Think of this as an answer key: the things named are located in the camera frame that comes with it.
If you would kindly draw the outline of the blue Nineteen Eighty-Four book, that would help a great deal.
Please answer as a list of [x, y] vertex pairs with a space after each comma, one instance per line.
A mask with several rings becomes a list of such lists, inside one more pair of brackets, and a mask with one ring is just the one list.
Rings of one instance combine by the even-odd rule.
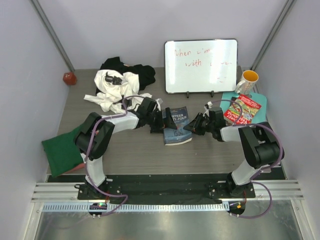
[[176, 146], [190, 142], [193, 137], [192, 132], [184, 129], [190, 123], [187, 107], [173, 108], [170, 114], [177, 129], [169, 127], [163, 129], [164, 145]]

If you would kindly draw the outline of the white t-shirt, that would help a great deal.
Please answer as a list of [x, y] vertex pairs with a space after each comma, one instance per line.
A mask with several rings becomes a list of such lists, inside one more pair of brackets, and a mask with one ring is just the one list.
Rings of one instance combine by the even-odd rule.
[[98, 90], [95, 95], [84, 96], [84, 100], [99, 105], [103, 112], [122, 114], [125, 112], [122, 105], [123, 98], [128, 110], [137, 109], [143, 98], [152, 98], [149, 93], [139, 94], [139, 75], [132, 72], [119, 73], [105, 69], [97, 71], [94, 84]]

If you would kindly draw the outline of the red Treehouse book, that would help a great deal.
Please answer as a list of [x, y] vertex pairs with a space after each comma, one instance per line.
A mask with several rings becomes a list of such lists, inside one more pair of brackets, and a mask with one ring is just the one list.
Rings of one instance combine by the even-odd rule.
[[261, 107], [248, 96], [240, 94], [233, 100], [223, 116], [231, 124], [250, 124]]

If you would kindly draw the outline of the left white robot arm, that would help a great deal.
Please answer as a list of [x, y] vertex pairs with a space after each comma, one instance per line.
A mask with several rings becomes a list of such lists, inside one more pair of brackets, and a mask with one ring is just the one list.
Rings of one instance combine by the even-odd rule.
[[105, 154], [113, 134], [135, 130], [145, 125], [152, 133], [161, 133], [164, 129], [176, 130], [170, 108], [162, 112], [157, 100], [145, 97], [132, 109], [124, 109], [124, 113], [102, 116], [92, 112], [80, 126], [74, 137], [86, 170], [86, 181], [91, 185], [89, 194], [100, 200], [107, 192], [104, 183], [107, 181], [103, 171], [103, 155]]

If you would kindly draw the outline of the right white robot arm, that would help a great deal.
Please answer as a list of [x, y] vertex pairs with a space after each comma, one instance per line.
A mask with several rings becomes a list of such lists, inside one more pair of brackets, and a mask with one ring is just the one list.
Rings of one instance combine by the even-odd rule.
[[228, 174], [225, 182], [226, 193], [233, 198], [243, 196], [256, 176], [278, 164], [285, 156], [268, 122], [227, 125], [219, 107], [198, 113], [183, 129], [199, 136], [211, 133], [219, 142], [241, 143], [244, 161]]

